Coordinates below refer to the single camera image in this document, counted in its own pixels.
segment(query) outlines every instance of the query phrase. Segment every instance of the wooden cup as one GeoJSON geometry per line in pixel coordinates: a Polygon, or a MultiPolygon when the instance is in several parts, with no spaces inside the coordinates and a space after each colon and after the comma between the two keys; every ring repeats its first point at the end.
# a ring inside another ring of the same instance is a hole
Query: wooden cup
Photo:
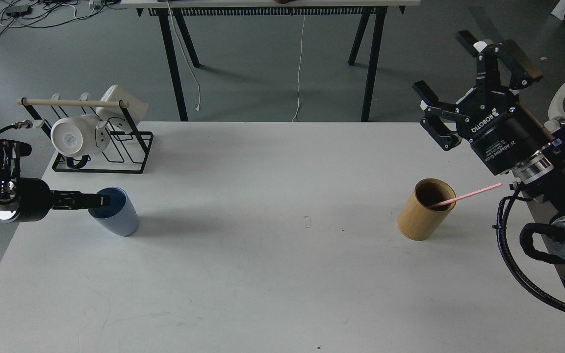
{"type": "Polygon", "coordinates": [[[439,179],[423,179],[415,185],[413,193],[398,216],[398,228],[412,240],[422,241],[433,234],[444,218],[455,208],[456,202],[437,208],[427,208],[435,203],[452,199],[455,191],[439,179]]]}

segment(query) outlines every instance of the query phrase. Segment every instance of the stirring stick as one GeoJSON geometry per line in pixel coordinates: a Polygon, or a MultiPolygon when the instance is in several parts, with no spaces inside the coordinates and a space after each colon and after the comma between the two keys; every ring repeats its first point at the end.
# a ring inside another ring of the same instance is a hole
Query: stirring stick
{"type": "Polygon", "coordinates": [[[473,192],[471,192],[471,193],[469,193],[469,194],[457,196],[457,197],[455,197],[455,198],[453,198],[453,199],[450,199],[450,200],[446,200],[446,201],[442,201],[442,202],[435,203],[435,205],[430,205],[430,206],[428,206],[428,208],[436,208],[436,207],[440,207],[440,206],[446,206],[446,205],[449,205],[449,204],[451,204],[451,203],[453,203],[453,202],[455,202],[455,201],[459,201],[459,200],[462,200],[462,199],[466,199],[466,197],[471,197],[471,196],[474,196],[474,195],[478,195],[478,194],[480,194],[481,192],[486,192],[486,191],[489,191],[489,190],[491,190],[491,189],[495,189],[495,188],[497,188],[497,187],[501,187],[502,185],[503,185],[503,183],[494,184],[494,185],[491,185],[491,186],[489,186],[489,187],[487,187],[487,188],[482,188],[481,190],[473,191],[473,192]]]}

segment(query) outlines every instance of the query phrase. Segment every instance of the black table leg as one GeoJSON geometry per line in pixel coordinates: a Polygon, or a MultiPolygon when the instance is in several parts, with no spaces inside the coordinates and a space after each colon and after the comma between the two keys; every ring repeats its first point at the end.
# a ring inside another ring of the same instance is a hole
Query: black table leg
{"type": "Polygon", "coordinates": [[[184,40],[184,45],[186,45],[186,51],[189,53],[193,67],[200,67],[200,61],[198,60],[198,55],[195,53],[195,47],[193,47],[193,42],[191,41],[191,34],[189,34],[189,29],[186,27],[182,12],[179,9],[175,9],[173,11],[173,16],[176,18],[176,22],[178,23],[180,34],[184,40]]]}
{"type": "Polygon", "coordinates": [[[381,52],[381,39],[383,38],[383,25],[385,24],[386,10],[387,7],[379,7],[376,11],[374,36],[372,36],[372,51],[370,51],[370,63],[367,68],[367,80],[365,82],[365,96],[363,96],[361,121],[369,121],[370,119],[370,107],[372,106],[372,94],[374,93],[376,67],[379,64],[379,53],[381,52]]]}
{"type": "Polygon", "coordinates": [[[186,115],[186,105],[184,105],[184,93],[182,93],[182,83],[180,82],[176,52],[173,47],[173,40],[171,40],[171,29],[167,18],[168,16],[168,12],[159,13],[158,22],[161,25],[161,33],[163,33],[163,43],[165,46],[165,53],[167,54],[167,63],[169,64],[171,83],[173,84],[173,93],[176,96],[180,121],[189,121],[189,118],[186,115]]]}
{"type": "Polygon", "coordinates": [[[350,51],[350,56],[348,57],[348,65],[354,66],[357,60],[357,53],[359,52],[359,47],[361,47],[361,40],[363,40],[363,35],[365,34],[365,29],[367,27],[367,21],[370,19],[370,7],[365,7],[363,13],[361,14],[361,21],[359,21],[359,27],[357,27],[357,35],[355,35],[355,41],[352,43],[352,50],[350,51]]]}

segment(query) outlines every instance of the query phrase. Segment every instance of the concrete floor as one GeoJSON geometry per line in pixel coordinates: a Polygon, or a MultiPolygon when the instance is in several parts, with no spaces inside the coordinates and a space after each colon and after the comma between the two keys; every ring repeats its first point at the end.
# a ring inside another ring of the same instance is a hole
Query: concrete floor
{"type": "MultiPolygon", "coordinates": [[[[422,0],[405,14],[390,7],[370,121],[419,121],[419,98],[411,89],[417,80],[426,80],[443,101],[455,101],[473,86],[475,62],[454,39],[462,29],[494,42],[513,39],[540,66],[544,79],[521,98],[545,121],[549,102],[565,81],[565,23],[550,14],[555,4],[422,0]]],[[[0,2],[0,10],[5,6],[0,2]]],[[[88,13],[87,2],[77,7],[78,17],[88,13]]],[[[40,24],[69,20],[72,14],[64,7],[40,24]]],[[[178,52],[190,120],[291,121],[302,21],[301,16],[187,17],[204,65],[195,70],[202,87],[198,112],[197,89],[178,52]]],[[[359,16],[307,16],[297,121],[359,121],[371,31],[359,64],[348,66],[358,22],[359,16]]],[[[179,120],[156,17],[107,10],[50,29],[9,29],[0,38],[0,127],[29,118],[17,98],[60,93],[63,99],[78,99],[89,92],[98,99],[114,83],[150,103],[146,119],[179,120]]],[[[40,177],[53,153],[46,137],[38,130],[5,137],[33,145],[22,171],[25,177],[40,177]]],[[[0,259],[15,228],[0,224],[0,259]]]]}

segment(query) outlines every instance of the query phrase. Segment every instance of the white cup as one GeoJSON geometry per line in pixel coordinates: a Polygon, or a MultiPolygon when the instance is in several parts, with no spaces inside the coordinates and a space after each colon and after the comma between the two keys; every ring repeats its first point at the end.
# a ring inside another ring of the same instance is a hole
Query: white cup
{"type": "Polygon", "coordinates": [[[51,127],[51,143],[65,157],[100,153],[110,137],[105,123],[94,114],[63,118],[51,127]]]}
{"type": "MultiPolygon", "coordinates": [[[[134,125],[139,125],[139,123],[143,120],[145,114],[148,112],[147,103],[133,96],[130,92],[124,90],[119,85],[112,85],[110,88],[108,88],[108,90],[103,94],[100,100],[103,102],[128,102],[130,104],[130,107],[128,107],[128,112],[130,113],[130,116],[132,116],[134,125]]],[[[109,121],[126,134],[132,133],[132,128],[130,127],[130,125],[128,125],[126,117],[124,116],[120,108],[99,107],[96,109],[96,113],[103,120],[109,121]]]]}

